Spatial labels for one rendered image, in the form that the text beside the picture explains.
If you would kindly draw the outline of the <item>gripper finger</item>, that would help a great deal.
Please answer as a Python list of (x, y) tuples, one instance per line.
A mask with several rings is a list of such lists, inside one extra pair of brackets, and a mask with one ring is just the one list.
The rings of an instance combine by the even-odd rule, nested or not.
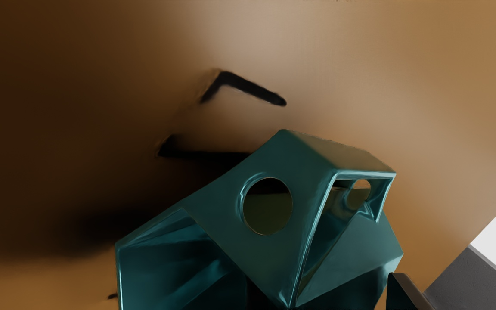
[(390, 273), (387, 277), (386, 310), (434, 308), (406, 273)]

